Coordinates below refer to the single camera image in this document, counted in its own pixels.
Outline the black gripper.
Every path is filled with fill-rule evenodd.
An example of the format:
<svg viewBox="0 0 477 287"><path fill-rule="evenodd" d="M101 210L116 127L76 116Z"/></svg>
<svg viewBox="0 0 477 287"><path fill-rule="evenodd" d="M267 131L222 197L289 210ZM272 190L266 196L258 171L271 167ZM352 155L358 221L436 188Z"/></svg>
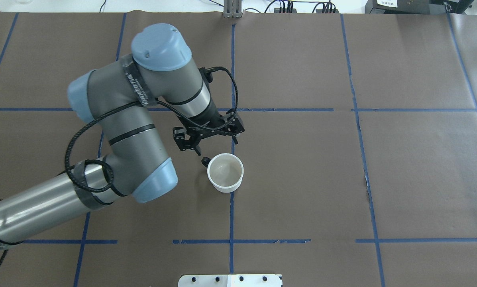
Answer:
<svg viewBox="0 0 477 287"><path fill-rule="evenodd" d="M233 109L221 115L217 110L208 110L193 118L181 118L183 127L173 127L173 140L180 151L185 151L187 146L198 155L202 156L199 142L211 136L233 136L233 127L228 120L233 116Z"/></svg>

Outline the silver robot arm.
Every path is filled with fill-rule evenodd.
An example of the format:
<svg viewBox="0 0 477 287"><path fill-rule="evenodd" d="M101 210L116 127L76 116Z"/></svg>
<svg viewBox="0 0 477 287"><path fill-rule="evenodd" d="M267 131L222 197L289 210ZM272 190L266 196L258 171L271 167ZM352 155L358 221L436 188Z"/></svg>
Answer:
<svg viewBox="0 0 477 287"><path fill-rule="evenodd" d="M228 73L198 68L180 31L158 23L133 38L131 54L71 82L69 103L86 125L71 138L62 173L0 200L0 251L119 198L146 203L171 191L178 178L149 106L180 120L173 140L181 151L200 155L212 136L237 143L245 131L237 109L221 115L210 93L217 71Z"/></svg>

